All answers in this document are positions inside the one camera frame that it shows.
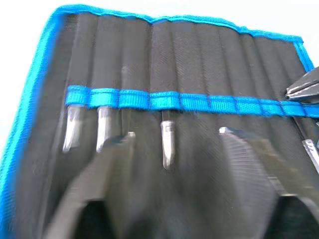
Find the blue binding edge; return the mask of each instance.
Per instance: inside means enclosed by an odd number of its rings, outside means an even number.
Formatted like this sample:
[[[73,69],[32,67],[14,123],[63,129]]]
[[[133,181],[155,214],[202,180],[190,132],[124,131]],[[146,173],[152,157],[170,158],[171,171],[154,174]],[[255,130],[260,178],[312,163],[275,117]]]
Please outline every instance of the blue binding edge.
[[[298,102],[178,92],[148,93],[112,88],[89,89],[84,86],[69,86],[65,104],[85,105],[89,108],[109,106],[146,111],[179,110],[263,117],[319,117],[318,105],[305,105]]]
[[[76,5],[65,5],[61,6],[56,9],[56,11],[51,15],[51,17],[48,19],[46,26],[43,29],[39,44],[37,46],[37,50],[32,62],[32,65],[30,67],[26,83],[22,92],[20,104],[18,111],[16,113],[11,132],[9,134],[9,137],[7,139],[6,146],[3,151],[2,159],[0,161],[0,238],[6,239],[10,237],[14,237],[14,232],[7,232],[6,231],[6,223],[7,221],[13,216],[14,213],[14,184],[15,184],[15,172],[16,168],[19,166],[19,160],[21,158],[21,155],[23,153],[23,149],[25,146],[25,143],[30,135],[31,127],[33,124],[33,120],[36,115],[37,110],[37,104],[39,100],[39,95],[42,89],[43,79],[47,72],[48,64],[51,60],[51,55],[54,49],[54,43],[57,34],[60,31],[61,26],[64,23],[63,16],[65,14],[76,14],[81,12],[90,12],[95,15],[114,15],[118,17],[127,17],[127,18],[140,18],[143,19],[151,24],[168,20],[168,21],[191,21],[195,23],[207,23],[207,24],[213,24],[218,26],[225,26],[229,27],[233,30],[236,30],[239,33],[246,33],[250,34],[254,37],[267,37],[270,39],[275,40],[284,40],[293,42],[296,48],[296,51],[300,57],[301,62],[303,63],[305,70],[308,72],[314,68],[311,60],[309,59],[309,56],[303,46],[303,40],[299,36],[292,36],[292,35],[283,35],[279,33],[272,33],[272,32],[266,32],[266,31],[259,31],[259,30],[249,30],[246,27],[239,27],[236,26],[234,23],[223,20],[221,18],[213,18],[213,17],[206,17],[206,16],[191,16],[191,15],[178,15],[178,16],[163,16],[163,17],[157,17],[153,18],[150,16],[142,15],[142,14],[134,14],[134,13],[128,13],[128,12],[121,12],[121,11],[115,11],[115,10],[107,10],[107,9],[101,9],[93,6],[87,6],[83,4],[76,4]],[[107,91],[103,89],[104,95],[107,95]],[[112,100],[109,97],[104,97],[104,102],[99,102],[98,98],[102,96],[101,93],[98,93],[93,96],[94,94],[91,94],[90,92],[90,104],[91,106],[97,106],[98,104],[106,104],[105,101],[110,101],[113,104],[116,104],[120,107],[128,107],[129,103],[127,102],[128,97],[130,94],[126,92],[125,94],[122,94],[120,92],[117,93],[111,93],[112,97],[115,99],[121,99],[123,101],[122,104],[116,103],[116,101]],[[176,95],[178,93],[176,92],[166,92],[166,96],[161,96],[161,93],[153,94],[152,97],[149,97],[148,104],[152,104],[152,107],[154,109],[173,109],[174,107],[180,107],[176,102],[178,99],[176,98]],[[143,101],[145,98],[145,93],[139,95],[139,99]],[[206,103],[202,102],[203,105],[201,105],[200,102],[190,102],[187,104],[187,95],[184,95],[181,97],[181,100],[184,102],[183,107],[185,110],[195,110],[197,107],[205,108],[207,107]],[[219,105],[217,103],[214,103],[215,97],[211,96],[211,108],[215,107],[216,111],[224,111],[225,109],[219,108]],[[138,105],[139,108],[149,108],[149,105]],[[263,107],[267,109],[268,104],[263,104]],[[232,108],[227,108],[230,113],[232,113]],[[276,109],[279,113],[279,108],[272,107],[272,111],[276,112]],[[310,107],[309,115],[315,115],[312,111],[316,111],[316,109],[313,109],[313,107]]]

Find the black nylon fabric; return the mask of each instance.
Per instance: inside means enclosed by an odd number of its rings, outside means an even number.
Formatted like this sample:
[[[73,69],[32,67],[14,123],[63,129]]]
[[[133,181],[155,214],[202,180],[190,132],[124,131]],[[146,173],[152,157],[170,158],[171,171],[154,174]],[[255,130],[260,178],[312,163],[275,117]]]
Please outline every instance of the black nylon fabric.
[[[80,147],[62,153],[65,89],[253,96],[285,100],[305,70],[292,43],[209,24],[159,22],[91,14],[70,15],[57,40],[16,188],[17,238],[41,238],[69,182],[95,153],[96,110],[86,110]],[[250,238],[238,206],[218,129],[234,127],[272,143],[291,167],[319,188],[319,176],[290,118],[173,112],[174,169],[162,167],[160,112],[113,110],[136,134],[124,238]],[[318,140],[312,119],[299,119]]]

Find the white surface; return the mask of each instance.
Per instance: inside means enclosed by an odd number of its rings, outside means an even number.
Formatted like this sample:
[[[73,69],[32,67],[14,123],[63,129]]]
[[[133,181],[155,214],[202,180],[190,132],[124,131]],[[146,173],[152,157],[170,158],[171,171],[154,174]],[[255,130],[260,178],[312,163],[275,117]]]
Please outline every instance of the white surface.
[[[314,65],[319,66],[318,0],[6,0],[1,2],[0,14],[0,153],[10,132],[42,28],[58,6],[74,3],[151,16],[221,17],[249,29],[299,35]]]

